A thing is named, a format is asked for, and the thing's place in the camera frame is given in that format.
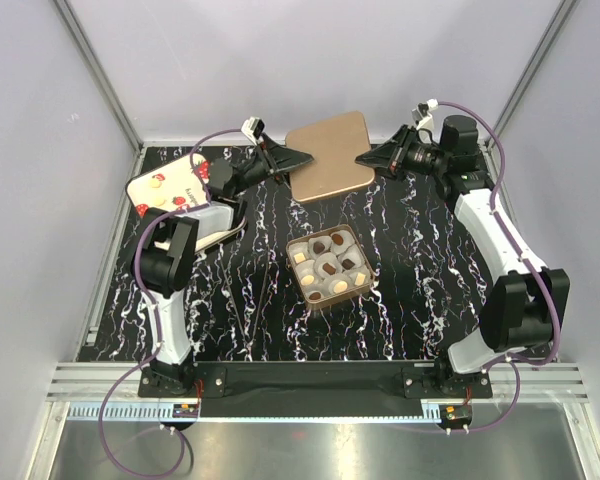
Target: marble tabletop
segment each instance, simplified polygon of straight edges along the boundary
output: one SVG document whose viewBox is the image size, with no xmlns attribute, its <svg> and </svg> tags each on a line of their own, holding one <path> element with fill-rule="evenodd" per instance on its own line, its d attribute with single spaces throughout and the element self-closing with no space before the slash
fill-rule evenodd
<svg viewBox="0 0 600 480">
<path fill-rule="evenodd" d="M 204 147 L 201 153 L 239 160 L 247 148 Z M 187 151 L 149 148 L 143 171 Z M 303 205 L 291 198 L 288 186 L 269 180 L 244 198 L 247 229 L 199 256 L 185 292 L 187 332 L 197 360 L 434 358 L 476 328 L 488 271 L 464 227 L 438 199 L 432 180 L 378 178 L 363 190 Z M 357 234 L 377 281 L 366 297 L 312 315 L 292 278 L 285 247 L 339 224 Z M 137 361 L 151 348 L 147 311 L 125 263 L 138 225 L 132 209 L 95 344 L 83 347 L 80 361 Z"/>
</svg>

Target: white wall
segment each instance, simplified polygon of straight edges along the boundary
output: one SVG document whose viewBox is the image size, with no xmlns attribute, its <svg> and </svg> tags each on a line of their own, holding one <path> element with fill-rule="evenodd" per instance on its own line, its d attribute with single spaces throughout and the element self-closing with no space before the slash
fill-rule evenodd
<svg viewBox="0 0 600 480">
<path fill-rule="evenodd" d="M 0 1 L 0 480 L 76 350 L 132 155 L 51 2 Z"/>
<path fill-rule="evenodd" d="M 139 135 L 350 110 L 372 138 L 431 97 L 494 122 L 559 0 L 71 0 Z"/>
<path fill-rule="evenodd" d="M 600 427 L 600 0 L 580 2 L 503 142 L 522 233 L 571 277 L 561 352 Z"/>
</svg>

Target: box of chocolates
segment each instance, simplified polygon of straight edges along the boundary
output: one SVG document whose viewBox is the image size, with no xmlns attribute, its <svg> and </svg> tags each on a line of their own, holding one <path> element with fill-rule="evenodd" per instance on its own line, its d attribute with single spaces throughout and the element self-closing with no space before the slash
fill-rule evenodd
<svg viewBox="0 0 600 480">
<path fill-rule="evenodd" d="M 287 256 L 310 310 L 371 290 L 373 270 L 348 225 L 291 240 Z"/>
</svg>

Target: black marble table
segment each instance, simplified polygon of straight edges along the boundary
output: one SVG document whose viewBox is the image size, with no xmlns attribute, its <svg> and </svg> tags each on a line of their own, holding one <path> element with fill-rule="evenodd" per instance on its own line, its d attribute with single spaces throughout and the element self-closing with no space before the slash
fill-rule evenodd
<svg viewBox="0 0 600 480">
<path fill-rule="evenodd" d="M 201 153 L 239 160 L 246 148 L 205 147 Z M 187 150 L 149 148 L 143 171 Z M 202 254 L 186 289 L 196 360 L 434 358 L 476 327 L 488 271 L 464 227 L 437 198 L 432 180 L 378 178 L 363 190 L 306 205 L 293 201 L 288 186 L 267 181 L 245 198 L 248 228 L 234 242 Z M 377 282 L 366 298 L 312 316 L 287 266 L 285 246 L 341 223 L 357 233 Z M 83 347 L 80 361 L 140 360 L 150 351 L 147 311 L 124 261 L 138 224 L 132 210 L 95 344 Z M 236 316 L 231 294 L 244 318 Z"/>
</svg>

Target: yellow piece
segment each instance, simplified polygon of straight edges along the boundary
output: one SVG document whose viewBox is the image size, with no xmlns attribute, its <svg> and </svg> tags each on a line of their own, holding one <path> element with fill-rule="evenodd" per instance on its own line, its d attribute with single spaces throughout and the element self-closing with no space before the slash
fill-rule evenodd
<svg viewBox="0 0 600 480">
<path fill-rule="evenodd" d="M 306 287 L 307 285 L 311 285 L 314 280 L 315 280 L 315 277 L 313 275 L 305 275 L 304 277 L 302 277 L 300 279 L 300 283 Z"/>
<path fill-rule="evenodd" d="M 341 280 L 338 283 L 336 283 L 335 287 L 333 287 L 333 293 L 342 293 L 348 287 L 349 287 L 349 285 L 347 285 L 347 282 L 344 282 L 344 281 Z"/>
<path fill-rule="evenodd" d="M 360 285 L 362 285 L 364 283 L 364 281 L 367 279 L 367 276 L 364 273 L 359 273 L 358 275 L 356 275 L 356 287 L 359 287 Z"/>
</svg>

